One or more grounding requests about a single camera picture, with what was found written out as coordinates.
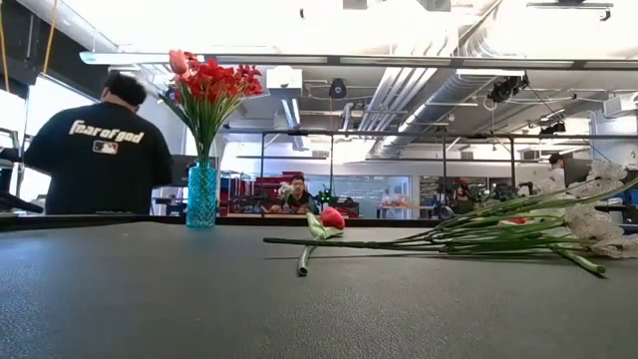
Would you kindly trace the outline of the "silver ventilation duct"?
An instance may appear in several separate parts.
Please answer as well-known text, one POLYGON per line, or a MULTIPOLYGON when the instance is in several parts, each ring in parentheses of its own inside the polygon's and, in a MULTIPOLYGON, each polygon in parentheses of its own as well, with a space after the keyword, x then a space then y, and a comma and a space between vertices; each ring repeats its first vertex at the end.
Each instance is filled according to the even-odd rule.
POLYGON ((397 157, 402 147, 420 134, 433 132, 448 115, 496 80, 493 70, 438 70, 409 105, 408 115, 396 129, 401 136, 378 140, 371 157, 397 157))

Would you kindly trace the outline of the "pink artificial tulip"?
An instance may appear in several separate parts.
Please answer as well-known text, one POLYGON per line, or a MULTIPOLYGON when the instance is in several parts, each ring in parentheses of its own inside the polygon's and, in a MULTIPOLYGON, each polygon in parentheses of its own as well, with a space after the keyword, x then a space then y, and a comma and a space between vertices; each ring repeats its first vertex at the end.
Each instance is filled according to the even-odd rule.
POLYGON ((188 59, 182 50, 169 50, 168 63, 171 70, 178 76, 184 75, 188 71, 188 59))

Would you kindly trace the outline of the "person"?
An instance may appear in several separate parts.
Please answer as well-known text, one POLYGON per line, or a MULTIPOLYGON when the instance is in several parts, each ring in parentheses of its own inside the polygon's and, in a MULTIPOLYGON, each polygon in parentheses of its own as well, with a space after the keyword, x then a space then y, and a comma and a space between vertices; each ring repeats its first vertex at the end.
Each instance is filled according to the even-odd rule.
POLYGON ((452 210, 454 214, 464 214, 475 209, 475 203, 470 197, 470 189, 465 179, 455 181, 452 210))
POLYGON ((172 159, 160 129, 138 115, 146 89, 115 73, 101 99, 55 114, 23 155, 51 178, 50 215, 151 211, 152 192, 171 183, 172 159))
POLYGON ((308 191, 303 175, 295 175, 289 182, 291 191, 284 196, 284 206, 295 214, 319 213, 319 207, 308 191))
POLYGON ((553 154, 549 157, 550 168, 540 173, 534 183, 538 193, 565 189, 564 156, 553 154))

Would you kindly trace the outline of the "white artificial flower bunch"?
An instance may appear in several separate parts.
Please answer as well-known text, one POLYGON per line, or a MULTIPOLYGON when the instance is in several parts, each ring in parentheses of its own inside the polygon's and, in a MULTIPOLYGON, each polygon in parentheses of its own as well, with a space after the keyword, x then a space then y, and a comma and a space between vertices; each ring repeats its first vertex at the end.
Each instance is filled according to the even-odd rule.
POLYGON ((565 189, 519 196, 457 214, 435 227, 397 239, 337 240, 265 237, 266 243, 324 247, 438 252, 451 255, 551 251, 550 244, 568 234, 564 212, 576 204, 596 204, 638 185, 619 164, 593 161, 584 182, 565 189), (523 217, 526 224, 507 224, 505 219, 523 217))
POLYGON ((569 233, 564 234, 559 243, 548 247, 593 274, 602 275, 606 268, 585 255, 638 259, 638 232, 626 234, 609 214, 597 210, 593 204, 569 207, 564 212, 564 224, 569 233))

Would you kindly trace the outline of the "teal glass vase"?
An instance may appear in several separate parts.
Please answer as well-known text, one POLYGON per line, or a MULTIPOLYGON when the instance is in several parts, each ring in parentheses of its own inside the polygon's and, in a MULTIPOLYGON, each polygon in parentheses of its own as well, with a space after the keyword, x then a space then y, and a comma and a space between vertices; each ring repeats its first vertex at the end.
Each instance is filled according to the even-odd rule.
POLYGON ((215 226, 217 178, 211 162, 196 160, 188 170, 187 184, 186 225, 196 228, 215 226))

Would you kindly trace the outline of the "red storage bin rack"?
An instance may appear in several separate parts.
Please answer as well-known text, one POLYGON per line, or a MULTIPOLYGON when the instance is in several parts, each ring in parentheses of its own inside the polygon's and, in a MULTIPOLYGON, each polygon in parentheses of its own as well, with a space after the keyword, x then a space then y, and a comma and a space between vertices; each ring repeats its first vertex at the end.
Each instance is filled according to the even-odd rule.
POLYGON ((238 172, 222 172, 218 215, 266 214, 273 205, 282 201, 292 191, 290 182, 301 172, 283 172, 263 177, 238 172))

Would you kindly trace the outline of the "black table mat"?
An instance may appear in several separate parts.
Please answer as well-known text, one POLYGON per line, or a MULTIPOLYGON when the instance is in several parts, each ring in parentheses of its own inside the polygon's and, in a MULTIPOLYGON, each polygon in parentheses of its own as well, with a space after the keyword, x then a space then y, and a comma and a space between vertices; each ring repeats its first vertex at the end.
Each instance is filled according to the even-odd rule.
POLYGON ((638 260, 319 248, 299 227, 0 234, 0 358, 638 359, 638 260))

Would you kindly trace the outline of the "black monitor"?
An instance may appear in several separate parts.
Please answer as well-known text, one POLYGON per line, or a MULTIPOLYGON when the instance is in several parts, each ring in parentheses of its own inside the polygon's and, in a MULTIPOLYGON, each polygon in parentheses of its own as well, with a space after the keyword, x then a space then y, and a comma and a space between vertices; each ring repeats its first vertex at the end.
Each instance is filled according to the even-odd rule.
POLYGON ((564 162, 565 185, 570 186, 575 182, 584 182, 589 176, 592 160, 566 159, 564 162))
MULTIPOLYGON (((187 187, 189 172, 192 168, 203 167, 197 156, 172 155, 171 156, 171 180, 168 186, 187 187)), ((210 183, 216 184, 215 158, 208 158, 207 179, 210 183)))

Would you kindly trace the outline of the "black aluminium table frame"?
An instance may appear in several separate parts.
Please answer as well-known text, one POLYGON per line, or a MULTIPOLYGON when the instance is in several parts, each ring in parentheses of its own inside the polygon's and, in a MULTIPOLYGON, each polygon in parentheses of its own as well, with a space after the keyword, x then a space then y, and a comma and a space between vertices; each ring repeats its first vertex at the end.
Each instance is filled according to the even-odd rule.
MULTIPOLYGON (((132 65, 164 65, 168 63, 168 54, 161 53, 100 53, 81 52, 81 60, 88 65, 111 65, 125 67, 132 65)), ((486 58, 486 57, 429 57, 429 56, 372 56, 372 55, 284 55, 284 54, 219 54, 200 55, 204 60, 213 59, 222 65, 255 64, 261 66, 286 65, 293 67, 381 67, 381 68, 424 68, 454 70, 533 70, 559 72, 630 72, 638 71, 638 59, 522 59, 522 58, 486 58)), ((286 136, 415 136, 420 133, 367 132, 367 131, 323 131, 323 130, 265 130, 231 127, 222 129, 221 134, 246 135, 286 135, 286 136)), ((178 219, 151 219, 147 216, 111 214, 106 216, 36 216, 0 212, 0 230, 49 229, 72 226, 96 226, 137 221, 179 222, 178 219)))

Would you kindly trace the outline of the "red artificial poppy bunch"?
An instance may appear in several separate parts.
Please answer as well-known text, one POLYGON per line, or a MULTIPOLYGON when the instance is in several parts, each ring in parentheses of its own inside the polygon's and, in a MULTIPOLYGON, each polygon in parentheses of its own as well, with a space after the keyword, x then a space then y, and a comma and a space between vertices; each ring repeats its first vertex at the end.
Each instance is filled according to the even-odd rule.
POLYGON ((198 157, 207 162, 212 142, 224 121, 248 97, 261 95, 261 73, 255 65, 237 69, 223 67, 214 60, 201 64, 195 78, 197 119, 199 121, 198 157))
POLYGON ((182 50, 170 50, 168 63, 173 81, 159 97, 190 131, 204 166, 219 128, 238 105, 234 74, 214 60, 202 63, 182 50))

